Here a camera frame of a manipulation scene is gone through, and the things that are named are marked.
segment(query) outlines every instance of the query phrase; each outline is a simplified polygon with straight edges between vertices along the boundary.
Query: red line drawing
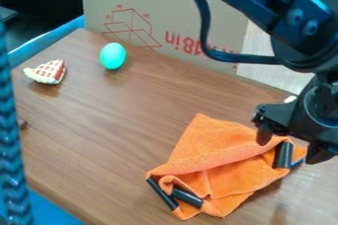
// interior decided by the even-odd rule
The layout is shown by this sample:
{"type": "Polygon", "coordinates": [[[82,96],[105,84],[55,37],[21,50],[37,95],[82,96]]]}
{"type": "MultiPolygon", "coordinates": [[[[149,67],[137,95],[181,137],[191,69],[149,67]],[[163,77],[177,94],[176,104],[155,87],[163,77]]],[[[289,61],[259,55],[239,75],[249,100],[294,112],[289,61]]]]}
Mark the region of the red line drawing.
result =
{"type": "Polygon", "coordinates": [[[133,8],[112,11],[110,17],[111,21],[103,24],[107,30],[102,35],[113,35],[153,51],[156,47],[162,47],[152,35],[152,25],[133,8]]]}

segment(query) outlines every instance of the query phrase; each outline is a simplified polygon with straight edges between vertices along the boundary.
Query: screw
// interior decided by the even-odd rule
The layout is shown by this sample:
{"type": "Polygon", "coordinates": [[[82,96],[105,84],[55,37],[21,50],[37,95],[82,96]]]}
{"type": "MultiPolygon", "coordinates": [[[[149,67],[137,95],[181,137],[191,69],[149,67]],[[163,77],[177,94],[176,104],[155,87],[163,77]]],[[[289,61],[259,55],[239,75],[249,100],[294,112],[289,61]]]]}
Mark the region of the screw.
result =
{"type": "Polygon", "coordinates": [[[317,29],[318,29],[318,22],[316,20],[310,20],[304,25],[301,33],[304,36],[313,36],[317,33],[317,29]]]}
{"type": "Polygon", "coordinates": [[[264,113],[266,110],[265,106],[259,108],[259,113],[264,113]]]}
{"type": "Polygon", "coordinates": [[[301,21],[302,16],[303,11],[300,8],[293,8],[289,10],[286,19],[287,25],[290,27],[297,25],[301,21]]]}

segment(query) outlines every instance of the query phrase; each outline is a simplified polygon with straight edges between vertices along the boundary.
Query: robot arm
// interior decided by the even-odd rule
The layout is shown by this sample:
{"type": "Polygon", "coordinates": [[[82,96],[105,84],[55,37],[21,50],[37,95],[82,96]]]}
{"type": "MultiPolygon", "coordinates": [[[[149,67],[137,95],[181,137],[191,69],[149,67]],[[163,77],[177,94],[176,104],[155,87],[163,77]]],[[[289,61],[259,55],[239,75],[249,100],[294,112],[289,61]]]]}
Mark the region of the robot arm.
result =
{"type": "Polygon", "coordinates": [[[315,77],[296,101],[260,105],[254,117],[260,143],[273,133],[310,142],[306,162],[338,154],[338,0],[222,0],[271,36],[275,56],[220,52],[208,48],[211,12],[206,0],[194,0],[201,14],[201,47],[222,62],[283,64],[315,77]]]}

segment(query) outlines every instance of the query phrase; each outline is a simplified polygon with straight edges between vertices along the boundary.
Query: cardboard box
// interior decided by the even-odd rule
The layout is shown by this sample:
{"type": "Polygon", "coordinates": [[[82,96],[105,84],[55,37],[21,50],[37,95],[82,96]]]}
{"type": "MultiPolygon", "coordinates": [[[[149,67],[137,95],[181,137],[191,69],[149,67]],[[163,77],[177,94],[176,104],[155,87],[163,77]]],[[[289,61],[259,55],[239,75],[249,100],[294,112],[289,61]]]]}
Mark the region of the cardboard box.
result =
{"type": "MultiPolygon", "coordinates": [[[[219,0],[211,6],[212,47],[239,52],[248,19],[219,0]]],[[[193,0],[84,0],[85,28],[112,40],[139,45],[221,72],[236,65],[205,57],[200,48],[200,14],[193,0]]]]}

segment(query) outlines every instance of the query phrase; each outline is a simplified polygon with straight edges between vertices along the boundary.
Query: black cable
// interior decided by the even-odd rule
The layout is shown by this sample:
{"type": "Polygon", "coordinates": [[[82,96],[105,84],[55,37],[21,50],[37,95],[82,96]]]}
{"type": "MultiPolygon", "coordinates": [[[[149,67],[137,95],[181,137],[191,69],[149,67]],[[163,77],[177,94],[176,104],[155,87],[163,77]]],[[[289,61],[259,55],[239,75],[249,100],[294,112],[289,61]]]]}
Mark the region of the black cable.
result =
{"type": "Polygon", "coordinates": [[[282,64],[281,61],[273,56],[255,54],[234,54],[222,52],[208,47],[208,34],[211,27],[211,11],[207,0],[194,0],[201,16],[201,49],[206,56],[220,62],[232,63],[256,63],[256,64],[282,64]]]}

